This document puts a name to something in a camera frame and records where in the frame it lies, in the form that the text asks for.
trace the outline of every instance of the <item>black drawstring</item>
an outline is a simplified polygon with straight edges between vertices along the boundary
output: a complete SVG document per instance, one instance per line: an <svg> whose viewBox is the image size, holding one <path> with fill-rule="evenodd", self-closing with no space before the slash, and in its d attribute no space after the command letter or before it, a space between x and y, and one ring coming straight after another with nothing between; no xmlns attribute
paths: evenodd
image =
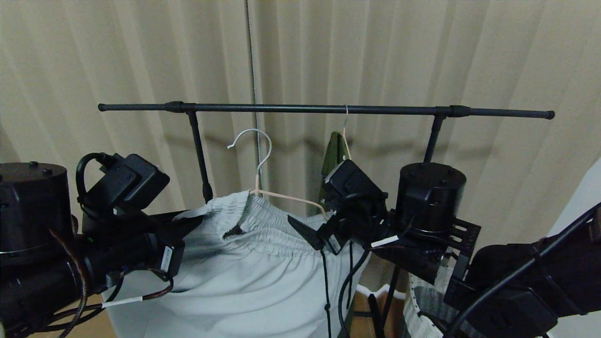
<svg viewBox="0 0 601 338"><path fill-rule="evenodd" d="M332 322L330 320L330 293L328 291L328 267L326 265L326 254L323 253L323 249L319 251L322 254L323 261L323 276L326 280L326 306L324 306L324 310L326 310L326 316L328 317L328 338L332 338Z"/></svg>
<svg viewBox="0 0 601 338"><path fill-rule="evenodd" d="M350 270L352 270L353 269L353 242L349 243L349 254L350 254ZM346 309L347 310L350 307L350 299L352 297L352 289L353 289L353 275L350 276L349 299L346 300Z"/></svg>

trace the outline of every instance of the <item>green cloth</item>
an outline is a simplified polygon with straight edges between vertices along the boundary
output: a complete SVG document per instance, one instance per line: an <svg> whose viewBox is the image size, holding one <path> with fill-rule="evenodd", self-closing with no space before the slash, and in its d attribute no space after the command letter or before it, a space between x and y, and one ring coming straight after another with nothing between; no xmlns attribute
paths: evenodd
<svg viewBox="0 0 601 338"><path fill-rule="evenodd" d="M344 161L343 156L349 158L349 153L344 145L344 138L342 138L341 133L333 132L330 136L330 142L328 142L326 155L323 158L322 182L340 162ZM326 191L323 189L323 186L320 186L318 203L323 206L326 211L328 211L328 207L326 207L322 202L324 198L326 198Z"/></svg>

